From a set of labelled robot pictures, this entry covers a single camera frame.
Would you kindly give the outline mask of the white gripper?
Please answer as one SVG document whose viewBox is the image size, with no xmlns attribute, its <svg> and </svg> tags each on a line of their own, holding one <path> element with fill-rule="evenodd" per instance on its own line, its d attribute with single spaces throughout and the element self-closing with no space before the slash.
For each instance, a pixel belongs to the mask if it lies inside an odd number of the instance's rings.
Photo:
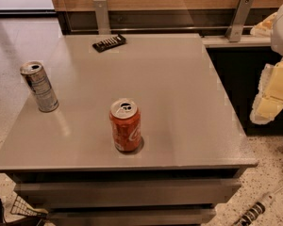
<svg viewBox="0 0 283 226">
<path fill-rule="evenodd" d="M 255 37 L 271 36 L 272 50 L 283 56 L 283 4 L 277 12 L 253 26 L 250 34 Z M 273 121 L 282 109 L 283 58 L 275 65 L 266 64 L 262 70 L 250 120 L 254 124 L 267 124 Z"/>
</svg>

